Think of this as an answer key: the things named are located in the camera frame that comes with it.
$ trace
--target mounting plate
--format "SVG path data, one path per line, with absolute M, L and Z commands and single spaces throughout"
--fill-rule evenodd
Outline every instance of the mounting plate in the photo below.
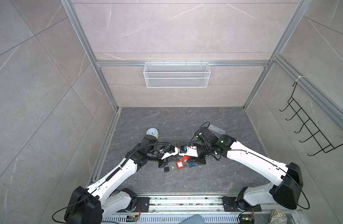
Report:
M 223 196 L 221 199 L 223 200 L 224 211 L 240 211 L 237 208 L 236 197 Z M 257 205 L 254 208 L 254 211 L 261 211 L 260 205 Z
M 150 197 L 137 197 L 137 204 L 140 204 L 140 212 L 149 211 Z M 124 209 L 119 210 L 118 212 L 126 212 Z M 138 212 L 138 206 L 132 212 Z

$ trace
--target white wire mesh basket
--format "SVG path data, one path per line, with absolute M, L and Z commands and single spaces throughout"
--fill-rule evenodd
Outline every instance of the white wire mesh basket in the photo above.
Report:
M 148 88 L 207 87 L 210 67 L 206 62 L 148 62 L 143 74 Z

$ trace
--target clock face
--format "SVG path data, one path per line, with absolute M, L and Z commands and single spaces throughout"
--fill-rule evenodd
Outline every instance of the clock face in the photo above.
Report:
M 155 136 L 156 135 L 156 131 L 154 129 L 148 130 L 148 134 L 151 136 Z

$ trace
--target black metal hook rack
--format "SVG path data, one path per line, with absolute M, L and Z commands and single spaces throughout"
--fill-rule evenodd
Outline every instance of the black metal hook rack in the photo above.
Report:
M 291 94 L 290 99 L 287 101 L 287 103 L 288 103 L 287 106 L 285 107 L 285 109 L 279 110 L 279 111 L 283 112 L 283 111 L 286 110 L 286 108 L 288 108 L 288 107 L 290 106 L 290 107 L 292 108 L 292 110 L 295 112 L 295 114 L 294 114 L 290 119 L 285 119 L 285 120 L 291 120 L 292 118 L 294 118 L 294 117 L 297 115 L 297 116 L 299 117 L 299 119 L 302 121 L 302 126 L 301 126 L 301 128 L 300 128 L 300 130 L 299 130 L 298 132 L 295 132 L 295 131 L 294 131 L 294 132 L 295 132 L 295 133 L 300 133 L 301 130 L 302 130 L 302 128 L 303 128 L 303 127 L 306 127 L 307 130 L 308 130 L 308 132 L 311 134 L 311 136 L 308 137 L 308 139 L 306 139 L 306 140 L 304 140 L 304 141 L 300 141 L 300 140 L 299 140 L 299 142 L 305 142 L 305 141 L 309 140 L 310 138 L 313 138 L 313 139 L 317 142 L 317 144 L 320 146 L 321 150 L 319 150 L 318 152 L 316 152 L 315 154 L 312 154 L 312 155 L 308 154 L 308 156 L 316 155 L 317 153 L 319 153 L 319 152 L 321 152 L 321 151 L 323 151 L 324 153 L 328 153 L 328 152 L 330 152 L 330 151 L 332 151 L 332 150 L 334 150 L 334 149 L 336 149 L 336 148 L 342 146 L 343 143 L 340 144 L 340 145 L 338 145 L 338 146 L 336 146 L 336 147 L 334 147 L 334 146 L 330 143 L 330 141 L 326 138 L 326 136 L 322 133 L 322 131 L 318 128 L 318 126 L 314 123 L 314 121 L 310 118 L 310 116 L 306 113 L 306 111 L 304 111 L 304 109 L 299 105 L 299 103 L 298 103 L 298 102 L 295 100 L 295 98 L 293 97 L 293 93 L 295 92 L 297 83 L 295 82 L 292 86 L 295 86 L 295 87 L 293 88 L 293 91 L 292 91 L 292 94 Z M 300 109 L 296 111 L 296 110 L 293 108 L 293 106 L 291 105 L 292 102 L 295 102 L 295 103 L 300 107 Z M 304 121 L 303 119 L 301 119 L 300 115 L 298 114 L 300 111 L 303 111 L 304 114 L 306 114 L 306 116 L 307 116 L 307 118 L 308 118 L 306 121 Z M 307 127 L 306 123 L 309 122 L 309 121 L 311 121 L 311 122 L 314 124 L 314 126 L 317 128 L 317 132 L 312 133 L 312 132 L 310 131 L 310 129 Z M 327 145 L 326 147 L 322 147 L 322 146 L 320 145 L 320 143 L 318 142 L 318 140 L 315 138 L 315 135 L 316 135 L 317 133 L 321 133 L 322 136 L 323 136 L 323 137 L 326 139 L 326 141 L 328 142 L 328 145 Z

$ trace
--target gray marble floor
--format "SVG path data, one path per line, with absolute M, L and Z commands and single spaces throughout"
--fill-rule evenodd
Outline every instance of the gray marble floor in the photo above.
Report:
M 102 176 L 113 169 L 145 136 L 148 128 L 159 131 L 159 141 L 187 144 L 195 130 L 210 121 L 245 146 L 264 155 L 251 123 L 242 107 L 208 108 L 123 108 L 102 169 Z M 136 193 L 146 192 L 232 192 L 242 187 L 259 186 L 268 180 L 236 161 L 206 158 L 207 164 L 178 170 L 169 163 L 170 172 L 158 169 L 149 161 L 127 178 L 118 189 L 128 187 Z

